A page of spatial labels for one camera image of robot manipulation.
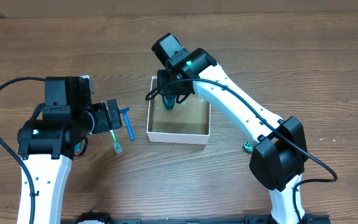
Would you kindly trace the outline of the blue mouthwash bottle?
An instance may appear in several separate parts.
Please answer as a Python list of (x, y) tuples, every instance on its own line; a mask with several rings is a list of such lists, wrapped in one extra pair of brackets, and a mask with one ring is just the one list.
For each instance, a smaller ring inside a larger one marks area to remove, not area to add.
[(166, 110), (172, 110), (176, 103), (176, 96), (175, 95), (162, 96), (162, 101)]

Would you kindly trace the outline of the blue disposable razor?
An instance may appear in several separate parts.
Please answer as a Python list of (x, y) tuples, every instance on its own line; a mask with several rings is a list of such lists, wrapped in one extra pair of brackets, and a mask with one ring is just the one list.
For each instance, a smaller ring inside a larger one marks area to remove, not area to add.
[(121, 109), (120, 110), (120, 113), (123, 115), (124, 117), (124, 121), (125, 121), (125, 124), (126, 124), (126, 127), (127, 127), (127, 132), (129, 134), (129, 137), (130, 137), (130, 140), (131, 141), (134, 141), (135, 138), (134, 138), (134, 133), (133, 133), (133, 130), (132, 130), (132, 127), (131, 127), (131, 123), (129, 121), (129, 117), (127, 115), (127, 112), (129, 111), (130, 109), (129, 108), (124, 108), (124, 109)]

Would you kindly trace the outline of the green white toothbrush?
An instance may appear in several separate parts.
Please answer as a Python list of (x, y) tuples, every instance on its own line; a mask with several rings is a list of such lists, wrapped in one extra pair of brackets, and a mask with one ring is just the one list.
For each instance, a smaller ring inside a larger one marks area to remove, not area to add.
[(119, 144), (119, 141), (116, 139), (116, 135), (115, 135), (114, 131), (113, 131), (113, 130), (110, 130), (110, 133), (111, 133), (111, 136), (112, 136), (112, 139), (113, 139), (113, 149), (114, 149), (114, 151), (115, 151), (117, 154), (122, 153), (122, 147), (121, 147), (121, 145)]

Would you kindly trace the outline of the green soap packet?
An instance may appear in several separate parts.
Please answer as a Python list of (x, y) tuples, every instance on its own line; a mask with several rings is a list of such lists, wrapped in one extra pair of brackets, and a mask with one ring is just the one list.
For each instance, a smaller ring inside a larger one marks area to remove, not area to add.
[(245, 141), (243, 144), (243, 148), (250, 154), (253, 152), (253, 147), (250, 145), (250, 142), (248, 140)]

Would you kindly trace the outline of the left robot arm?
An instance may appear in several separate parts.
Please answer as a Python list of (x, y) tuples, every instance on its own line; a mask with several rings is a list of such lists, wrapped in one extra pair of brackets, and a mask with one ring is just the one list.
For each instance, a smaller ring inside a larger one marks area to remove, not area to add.
[(60, 223), (63, 194), (75, 149), (92, 134), (122, 127), (115, 100), (92, 103), (89, 76), (48, 77), (45, 101), (18, 132), (19, 155), (30, 173), (22, 176), (18, 223)]

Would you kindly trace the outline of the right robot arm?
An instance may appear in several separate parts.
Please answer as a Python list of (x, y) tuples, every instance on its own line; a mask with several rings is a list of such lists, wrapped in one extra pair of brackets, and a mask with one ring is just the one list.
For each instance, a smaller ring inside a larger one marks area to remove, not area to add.
[(271, 217), (276, 223), (301, 223), (305, 210), (298, 184), (307, 157), (302, 124), (264, 108), (239, 88), (204, 49), (184, 48), (171, 33), (152, 46), (164, 66), (157, 72), (157, 87), (146, 97), (162, 96), (166, 109), (184, 102), (191, 94), (211, 103), (240, 131), (252, 148), (249, 167), (269, 190)]

